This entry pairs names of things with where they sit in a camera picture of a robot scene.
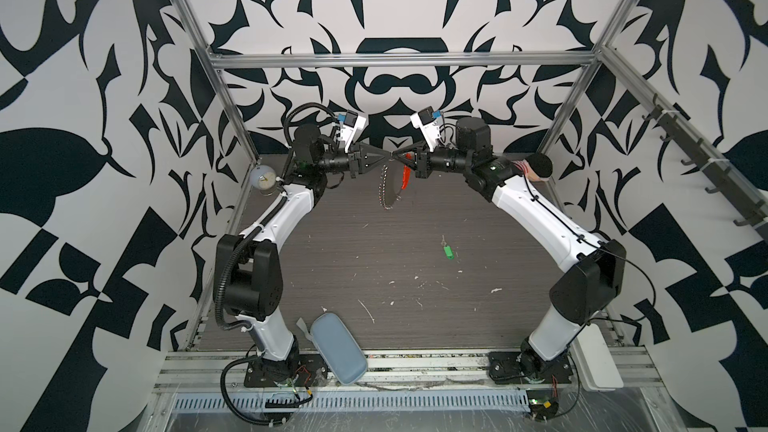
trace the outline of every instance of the metal floor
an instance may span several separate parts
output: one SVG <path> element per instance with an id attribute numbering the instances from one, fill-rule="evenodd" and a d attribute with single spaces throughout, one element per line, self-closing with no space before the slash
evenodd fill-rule
<path id="1" fill-rule="evenodd" d="M 279 171 L 283 156 L 264 163 Z M 393 210 L 379 205 L 378 185 L 378 171 L 347 177 L 283 246 L 280 310 L 301 347 L 310 343 L 296 320 L 311 324 L 326 309 L 364 349 L 519 346 L 562 275 L 543 247 L 458 174 L 412 176 Z M 238 230 L 273 200 L 253 190 Z M 443 235 L 454 260 L 443 252 Z M 209 317 L 198 350 L 252 345 L 247 334 L 221 331 Z"/>

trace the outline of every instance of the black abstract pattern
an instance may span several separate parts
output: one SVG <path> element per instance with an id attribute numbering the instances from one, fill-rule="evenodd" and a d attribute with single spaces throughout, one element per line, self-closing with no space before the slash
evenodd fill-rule
<path id="1" fill-rule="evenodd" d="M 191 0 L 221 54 L 589 50 L 617 1 Z M 225 79 L 260 152 L 285 150 L 280 118 L 309 100 L 369 113 L 364 138 L 387 149 L 418 140 L 407 115 L 432 106 L 486 119 L 498 152 L 530 152 L 577 69 L 229 70 Z"/>
<path id="2" fill-rule="evenodd" d="M 664 97 L 766 190 L 768 66 L 764 0 L 640 0 L 615 45 Z M 614 306 L 646 344 L 691 427 L 768 426 L 768 249 L 605 68 L 552 151 L 566 212 L 625 245 L 658 291 L 628 268 Z M 636 318 L 645 316 L 641 321 Z"/>
<path id="3" fill-rule="evenodd" d="M 169 0 L 0 1 L 0 380 L 50 370 L 0 421 L 135 427 L 248 158 Z"/>

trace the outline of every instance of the black and white wall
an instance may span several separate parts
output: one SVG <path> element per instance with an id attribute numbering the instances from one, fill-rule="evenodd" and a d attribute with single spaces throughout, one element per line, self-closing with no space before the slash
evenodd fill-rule
<path id="1" fill-rule="evenodd" d="M 0 0 L 0 429 L 130 430 L 247 167 L 168 0 Z"/>
<path id="2" fill-rule="evenodd" d="M 768 189 L 768 0 L 640 0 L 614 45 L 755 186 Z M 605 68 L 552 151 L 566 212 L 618 239 L 614 306 L 691 427 L 768 427 L 768 247 Z"/>
<path id="3" fill-rule="evenodd" d="M 228 54 L 590 50 L 619 0 L 190 0 L 213 52 Z M 533 151 L 577 66 L 228 70 L 260 152 L 284 152 L 280 120 L 309 100 L 371 114 L 365 138 L 419 140 L 432 106 L 492 124 L 498 152 Z"/>

